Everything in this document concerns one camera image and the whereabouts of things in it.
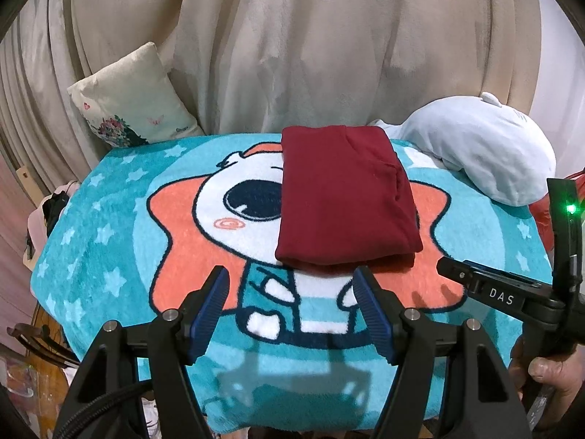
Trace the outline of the right hand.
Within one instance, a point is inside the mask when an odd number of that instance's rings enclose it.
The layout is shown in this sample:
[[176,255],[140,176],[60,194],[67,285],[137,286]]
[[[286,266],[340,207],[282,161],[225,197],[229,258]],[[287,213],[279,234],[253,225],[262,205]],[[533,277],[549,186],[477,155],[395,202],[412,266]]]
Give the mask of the right hand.
[[539,421],[541,427],[553,426],[567,413],[583,386],[584,347],[577,346],[569,356],[535,357],[528,366],[525,366],[521,362],[524,345],[524,337],[518,337],[511,350],[509,373],[519,398],[522,398],[528,376],[537,383],[553,388],[553,395],[549,398],[546,410]]

